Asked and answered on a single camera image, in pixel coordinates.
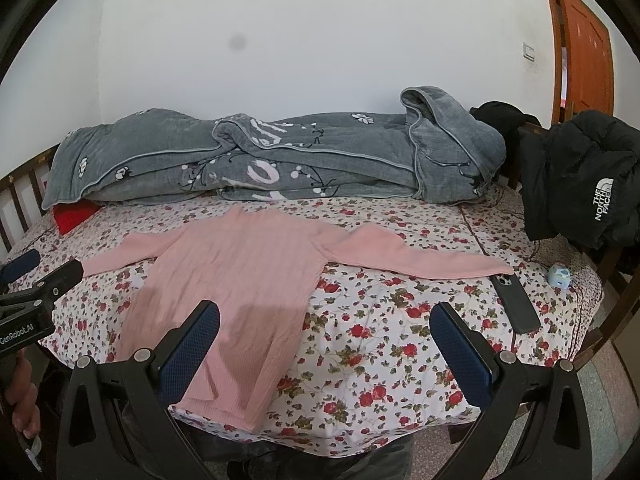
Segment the person's left hand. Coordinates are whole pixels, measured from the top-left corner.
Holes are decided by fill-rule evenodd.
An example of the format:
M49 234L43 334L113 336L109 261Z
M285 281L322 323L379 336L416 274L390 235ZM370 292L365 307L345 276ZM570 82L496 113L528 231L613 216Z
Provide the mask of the person's left hand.
M32 382L32 364L20 350L15 355L15 366L11 381L6 388L6 400L13 408L14 429L26 439L33 439L40 433L40 411L36 404L38 389Z

